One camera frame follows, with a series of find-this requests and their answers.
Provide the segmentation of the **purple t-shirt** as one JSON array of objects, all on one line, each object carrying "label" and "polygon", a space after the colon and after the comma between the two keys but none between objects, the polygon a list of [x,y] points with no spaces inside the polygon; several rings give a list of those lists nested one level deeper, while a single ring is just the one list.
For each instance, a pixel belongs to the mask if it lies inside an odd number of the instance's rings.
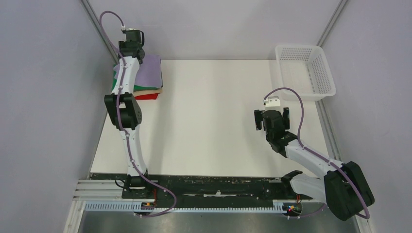
[{"label": "purple t-shirt", "polygon": [[163,87],[161,57],[147,54],[140,65],[135,80],[135,90],[152,90]]}]

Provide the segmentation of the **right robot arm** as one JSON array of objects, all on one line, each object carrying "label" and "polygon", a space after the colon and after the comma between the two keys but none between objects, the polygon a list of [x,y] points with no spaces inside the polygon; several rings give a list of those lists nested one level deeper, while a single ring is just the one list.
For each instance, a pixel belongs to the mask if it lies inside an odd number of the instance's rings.
[{"label": "right robot arm", "polygon": [[326,158],[303,145],[298,136],[289,132],[288,108],[255,110],[256,130],[265,131],[272,150],[293,160],[312,172],[310,177],[295,170],[281,178],[281,193],[287,198],[305,195],[325,204],[342,221],[359,214],[375,203],[375,197],[360,166]]}]

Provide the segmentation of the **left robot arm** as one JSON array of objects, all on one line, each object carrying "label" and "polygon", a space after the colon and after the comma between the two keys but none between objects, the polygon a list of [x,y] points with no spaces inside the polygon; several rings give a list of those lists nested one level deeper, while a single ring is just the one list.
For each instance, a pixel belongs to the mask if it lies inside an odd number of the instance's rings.
[{"label": "left robot arm", "polygon": [[124,189],[134,190],[141,198],[151,195],[153,185],[146,176],[139,138],[142,110],[133,95],[135,80],[145,52],[144,33],[137,29],[125,29],[125,41],[119,42],[119,65],[116,84],[112,93],[105,95],[104,103],[111,123],[119,130],[127,156],[127,178]]}]

